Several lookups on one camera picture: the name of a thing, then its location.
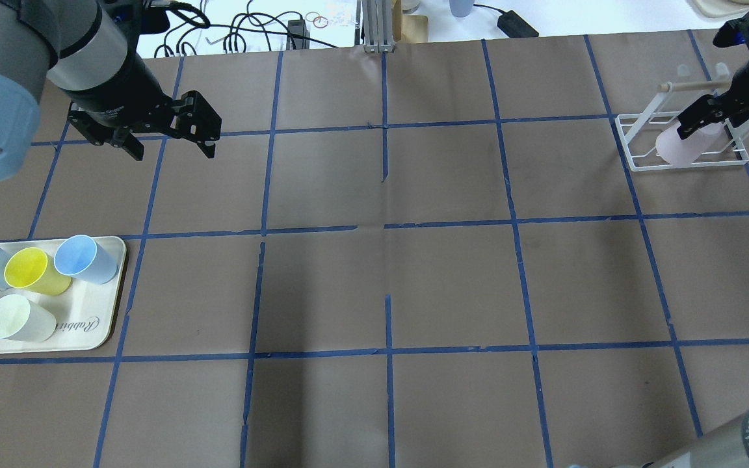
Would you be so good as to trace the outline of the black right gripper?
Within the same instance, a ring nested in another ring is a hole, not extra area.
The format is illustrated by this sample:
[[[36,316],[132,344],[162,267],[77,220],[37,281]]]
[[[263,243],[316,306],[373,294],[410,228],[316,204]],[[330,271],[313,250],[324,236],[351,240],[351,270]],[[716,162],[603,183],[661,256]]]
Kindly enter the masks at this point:
[[[727,92],[718,96],[699,96],[678,114],[677,119],[677,135],[681,141],[708,125],[722,124],[726,120],[734,127],[745,124],[749,120],[749,62],[732,77]]]

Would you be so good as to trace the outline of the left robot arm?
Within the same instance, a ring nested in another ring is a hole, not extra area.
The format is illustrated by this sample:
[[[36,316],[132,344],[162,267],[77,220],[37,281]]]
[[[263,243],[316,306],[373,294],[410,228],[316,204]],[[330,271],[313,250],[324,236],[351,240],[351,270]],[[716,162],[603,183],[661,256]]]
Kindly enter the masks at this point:
[[[45,82],[70,99],[66,121],[92,145],[140,161],[137,134],[161,134],[215,156],[216,110],[196,90],[166,95],[137,53],[140,36],[166,30],[167,13],[211,27],[199,8],[176,1],[0,1],[0,181],[23,166]]]

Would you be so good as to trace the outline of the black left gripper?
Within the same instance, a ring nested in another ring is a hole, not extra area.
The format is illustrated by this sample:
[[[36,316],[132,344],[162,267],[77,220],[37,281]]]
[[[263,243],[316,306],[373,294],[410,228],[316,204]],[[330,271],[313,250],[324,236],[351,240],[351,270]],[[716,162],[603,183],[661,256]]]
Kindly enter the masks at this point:
[[[69,124],[95,146],[109,144],[142,162],[144,146],[135,133],[160,133],[194,143],[208,159],[216,157],[222,120],[196,90],[172,99],[146,65],[123,65],[106,83],[66,90]]]

